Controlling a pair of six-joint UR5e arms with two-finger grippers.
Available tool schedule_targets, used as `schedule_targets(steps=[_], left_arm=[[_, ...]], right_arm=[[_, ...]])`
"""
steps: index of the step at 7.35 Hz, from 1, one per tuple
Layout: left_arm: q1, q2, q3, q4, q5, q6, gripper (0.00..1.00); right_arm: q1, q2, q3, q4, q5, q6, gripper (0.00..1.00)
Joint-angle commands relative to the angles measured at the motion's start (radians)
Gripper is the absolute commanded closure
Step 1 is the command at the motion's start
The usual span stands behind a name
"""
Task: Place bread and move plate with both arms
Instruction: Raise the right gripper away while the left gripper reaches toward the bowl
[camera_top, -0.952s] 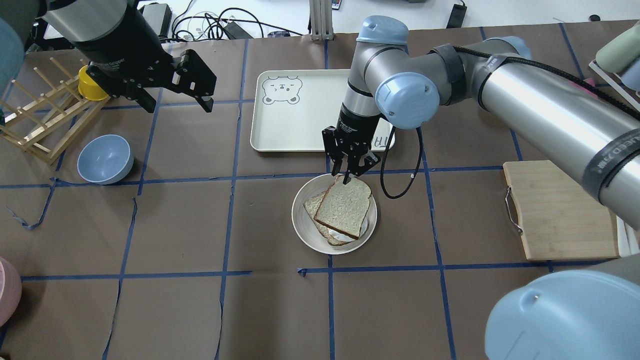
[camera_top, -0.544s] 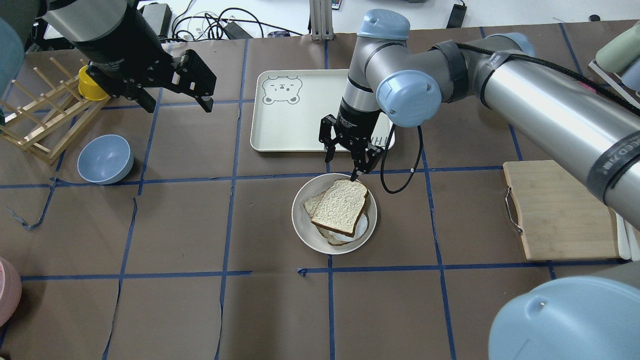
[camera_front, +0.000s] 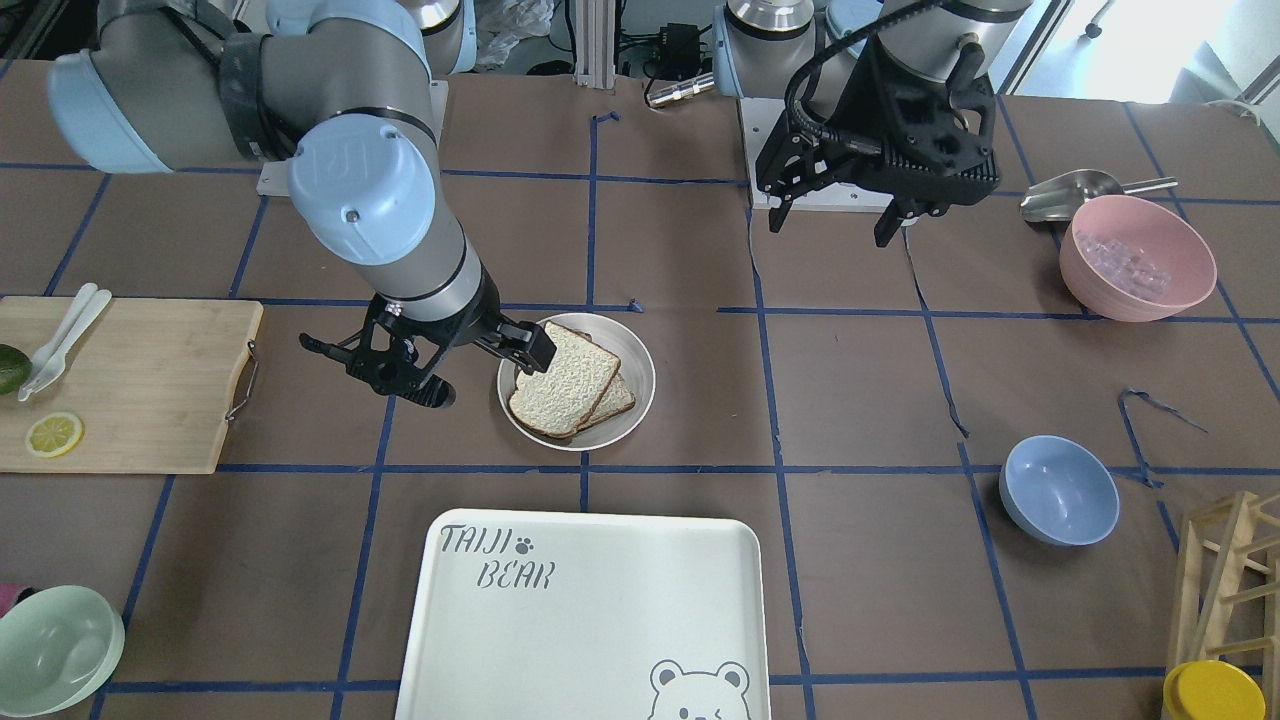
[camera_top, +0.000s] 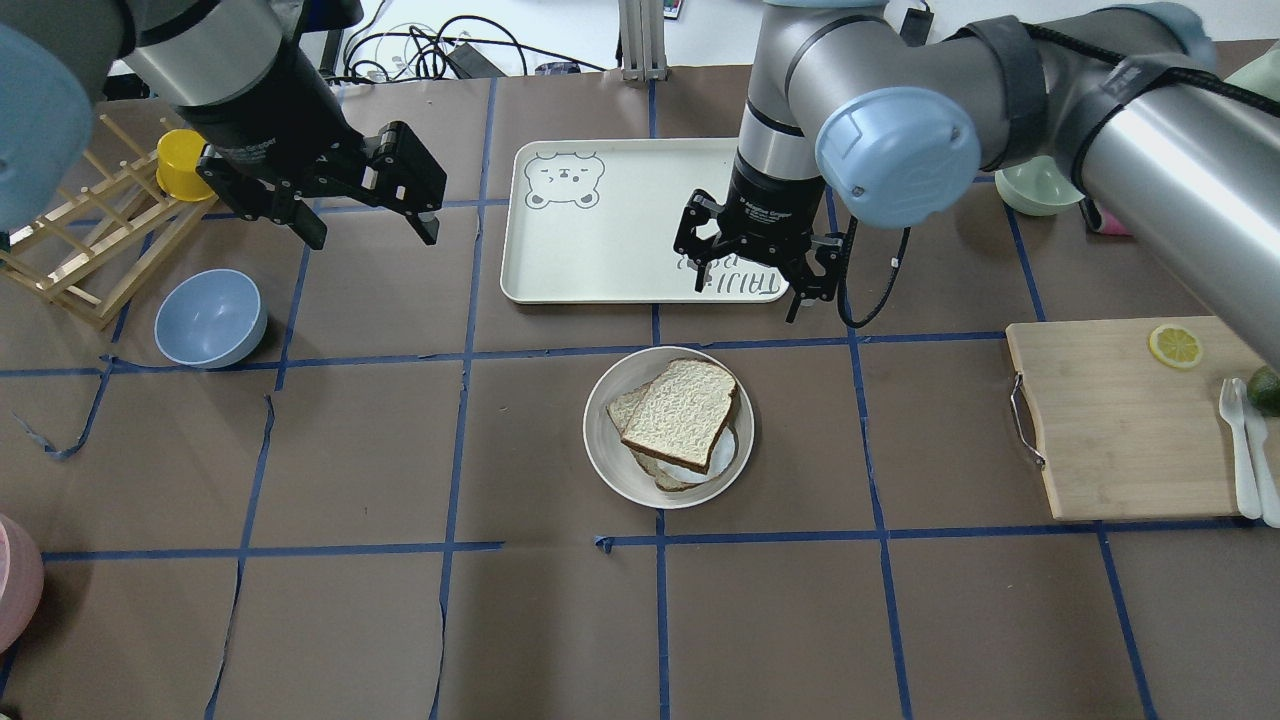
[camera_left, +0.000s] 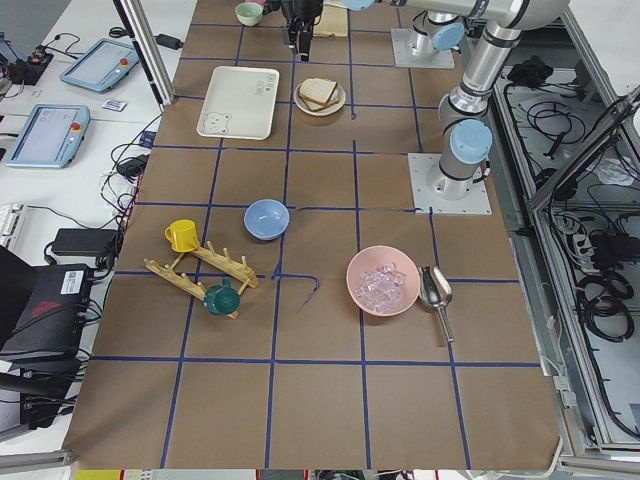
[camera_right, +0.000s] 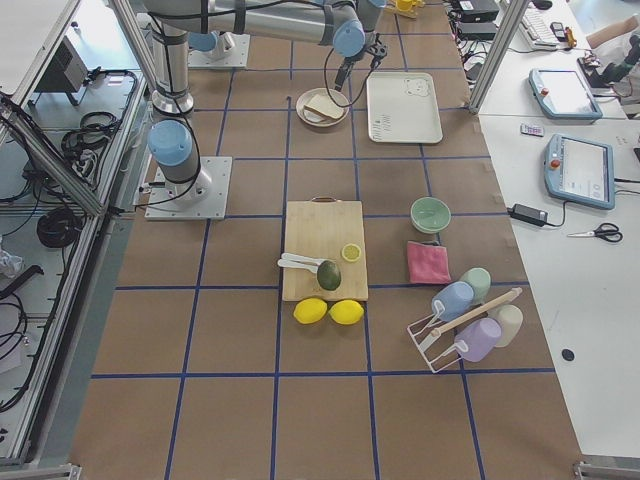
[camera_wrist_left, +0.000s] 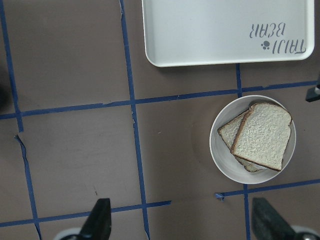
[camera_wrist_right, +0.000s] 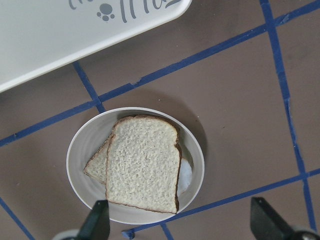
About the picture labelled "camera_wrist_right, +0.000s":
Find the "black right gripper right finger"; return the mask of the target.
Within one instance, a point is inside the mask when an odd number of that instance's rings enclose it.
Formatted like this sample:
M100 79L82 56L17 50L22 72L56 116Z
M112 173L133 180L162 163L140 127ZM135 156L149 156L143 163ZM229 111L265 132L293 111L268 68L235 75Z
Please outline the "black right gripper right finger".
M256 240L289 240L294 230L263 198L250 201L250 230Z

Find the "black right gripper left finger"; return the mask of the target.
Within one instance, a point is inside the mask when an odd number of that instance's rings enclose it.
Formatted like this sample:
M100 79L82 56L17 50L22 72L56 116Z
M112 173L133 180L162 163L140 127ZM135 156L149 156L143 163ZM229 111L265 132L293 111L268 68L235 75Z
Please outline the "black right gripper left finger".
M107 200L95 202L78 234L78 240L107 240L110 235L109 203Z

